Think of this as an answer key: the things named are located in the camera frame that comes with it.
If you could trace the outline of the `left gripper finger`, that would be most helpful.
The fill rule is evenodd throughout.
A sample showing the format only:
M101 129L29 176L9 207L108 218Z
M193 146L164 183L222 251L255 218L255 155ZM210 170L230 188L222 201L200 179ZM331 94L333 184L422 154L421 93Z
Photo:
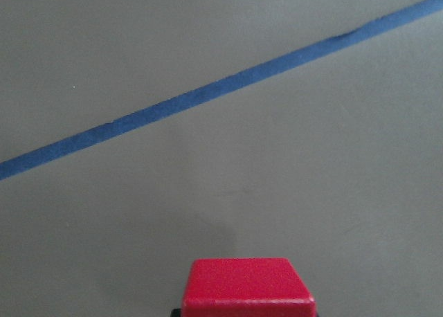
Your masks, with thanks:
M179 308L173 309L170 317L181 317L181 310Z

